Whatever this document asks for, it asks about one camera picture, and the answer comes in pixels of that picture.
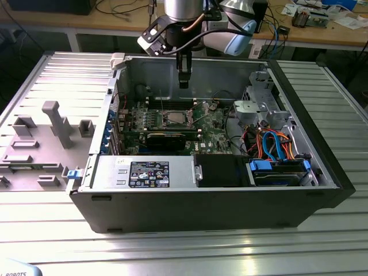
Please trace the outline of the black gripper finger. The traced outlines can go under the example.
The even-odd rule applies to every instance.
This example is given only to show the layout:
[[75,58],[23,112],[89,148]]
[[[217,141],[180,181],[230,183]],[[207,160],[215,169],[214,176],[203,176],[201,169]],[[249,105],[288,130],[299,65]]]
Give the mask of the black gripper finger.
[[191,78],[192,52],[178,52],[176,54],[178,80],[180,88],[188,88]]

